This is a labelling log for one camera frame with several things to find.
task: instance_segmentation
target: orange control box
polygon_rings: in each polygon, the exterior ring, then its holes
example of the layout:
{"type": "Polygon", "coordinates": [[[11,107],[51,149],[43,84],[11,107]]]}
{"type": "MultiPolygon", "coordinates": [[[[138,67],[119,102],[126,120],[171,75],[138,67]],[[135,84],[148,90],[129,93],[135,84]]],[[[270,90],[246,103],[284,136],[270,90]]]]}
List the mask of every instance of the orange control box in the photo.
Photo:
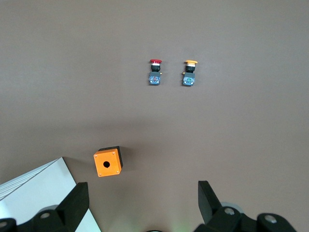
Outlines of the orange control box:
{"type": "Polygon", "coordinates": [[[120,147],[102,148],[93,157],[99,177],[120,174],[123,167],[120,147]]]}

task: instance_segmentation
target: silver bolt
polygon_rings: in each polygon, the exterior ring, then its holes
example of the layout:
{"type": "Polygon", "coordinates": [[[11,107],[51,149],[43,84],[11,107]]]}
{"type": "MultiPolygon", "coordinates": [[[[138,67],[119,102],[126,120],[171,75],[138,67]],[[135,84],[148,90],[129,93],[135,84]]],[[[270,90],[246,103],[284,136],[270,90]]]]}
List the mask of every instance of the silver bolt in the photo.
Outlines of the silver bolt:
{"type": "Polygon", "coordinates": [[[0,222],[0,228],[6,227],[8,223],[6,221],[0,222]]]}
{"type": "Polygon", "coordinates": [[[50,213],[43,213],[40,218],[44,219],[44,218],[48,218],[50,216],[50,213]]]}
{"type": "Polygon", "coordinates": [[[225,212],[226,214],[229,214],[229,215],[234,215],[234,214],[235,214],[234,210],[231,209],[231,208],[226,208],[226,209],[224,210],[224,212],[225,212]]]}
{"type": "Polygon", "coordinates": [[[275,217],[269,214],[265,215],[265,220],[273,224],[277,223],[275,217]]]}

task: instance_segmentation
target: screw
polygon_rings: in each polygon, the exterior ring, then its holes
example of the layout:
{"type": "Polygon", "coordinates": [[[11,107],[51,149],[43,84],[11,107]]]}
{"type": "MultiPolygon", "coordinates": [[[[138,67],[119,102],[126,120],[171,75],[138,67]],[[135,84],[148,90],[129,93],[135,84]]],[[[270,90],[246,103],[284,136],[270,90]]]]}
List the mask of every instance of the screw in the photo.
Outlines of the screw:
{"type": "Polygon", "coordinates": [[[235,214],[234,210],[231,209],[231,208],[226,208],[226,209],[224,210],[224,212],[225,212],[226,214],[229,214],[229,215],[234,215],[234,214],[235,214]]]}
{"type": "Polygon", "coordinates": [[[275,217],[269,214],[265,215],[265,220],[272,224],[277,223],[277,220],[275,219],[275,217]]]}
{"type": "Polygon", "coordinates": [[[0,228],[4,228],[4,227],[6,227],[7,226],[7,222],[6,221],[2,221],[2,222],[0,222],[0,228]]]}
{"type": "Polygon", "coordinates": [[[44,218],[48,218],[50,216],[50,213],[43,213],[40,218],[44,219],[44,218]]]}

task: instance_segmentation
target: gray background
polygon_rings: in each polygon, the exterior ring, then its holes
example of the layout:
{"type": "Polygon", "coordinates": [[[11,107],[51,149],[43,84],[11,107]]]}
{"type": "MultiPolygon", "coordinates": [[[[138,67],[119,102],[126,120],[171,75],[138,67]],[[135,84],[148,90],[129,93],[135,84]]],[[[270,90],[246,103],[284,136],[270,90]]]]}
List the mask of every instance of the gray background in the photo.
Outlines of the gray background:
{"type": "Polygon", "coordinates": [[[307,0],[1,1],[0,183],[64,156],[104,232],[193,231],[198,180],[307,231],[308,62],[307,0]]]}

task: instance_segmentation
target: orange box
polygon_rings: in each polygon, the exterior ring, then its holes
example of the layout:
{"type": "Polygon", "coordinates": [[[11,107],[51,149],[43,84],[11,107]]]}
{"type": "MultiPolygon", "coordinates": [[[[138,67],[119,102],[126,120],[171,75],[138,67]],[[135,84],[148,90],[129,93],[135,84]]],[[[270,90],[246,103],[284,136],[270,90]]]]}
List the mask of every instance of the orange box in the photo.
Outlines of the orange box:
{"type": "Polygon", "coordinates": [[[102,148],[93,157],[99,177],[120,174],[123,164],[119,146],[102,148]]]}

